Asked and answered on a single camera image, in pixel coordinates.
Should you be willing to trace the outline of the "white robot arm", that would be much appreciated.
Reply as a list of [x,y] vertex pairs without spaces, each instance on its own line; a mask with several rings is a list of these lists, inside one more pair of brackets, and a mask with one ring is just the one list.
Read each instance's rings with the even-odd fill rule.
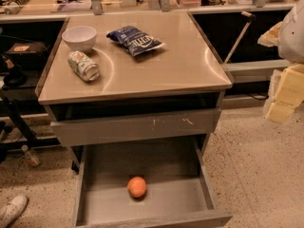
[[299,0],[282,22],[262,34],[257,42],[265,47],[277,47],[281,58],[290,66],[271,77],[269,99],[264,116],[281,124],[304,101],[304,0]]

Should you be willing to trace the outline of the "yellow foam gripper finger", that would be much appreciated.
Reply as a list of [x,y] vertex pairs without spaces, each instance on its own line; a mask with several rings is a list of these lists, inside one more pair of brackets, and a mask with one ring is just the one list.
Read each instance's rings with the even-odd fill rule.
[[275,69],[264,105],[264,118],[273,123],[284,123],[303,101],[304,65],[292,65],[283,71]]

